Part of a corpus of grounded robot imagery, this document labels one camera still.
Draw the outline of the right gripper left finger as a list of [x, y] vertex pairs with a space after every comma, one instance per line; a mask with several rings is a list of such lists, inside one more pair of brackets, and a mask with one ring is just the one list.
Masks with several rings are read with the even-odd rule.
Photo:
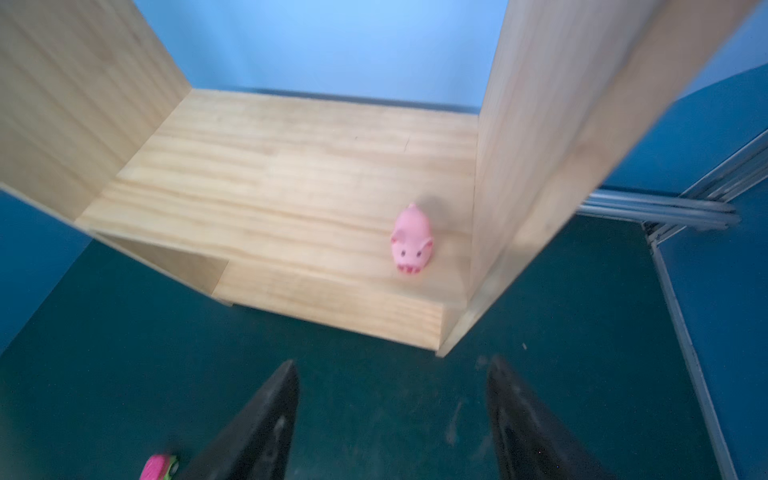
[[295, 362], [282, 363], [180, 479], [283, 479], [299, 404]]

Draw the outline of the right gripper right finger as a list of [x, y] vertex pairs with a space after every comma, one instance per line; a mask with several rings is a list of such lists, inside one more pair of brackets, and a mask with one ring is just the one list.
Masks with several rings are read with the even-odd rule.
[[486, 404], [501, 479], [613, 479], [501, 356], [491, 359]]

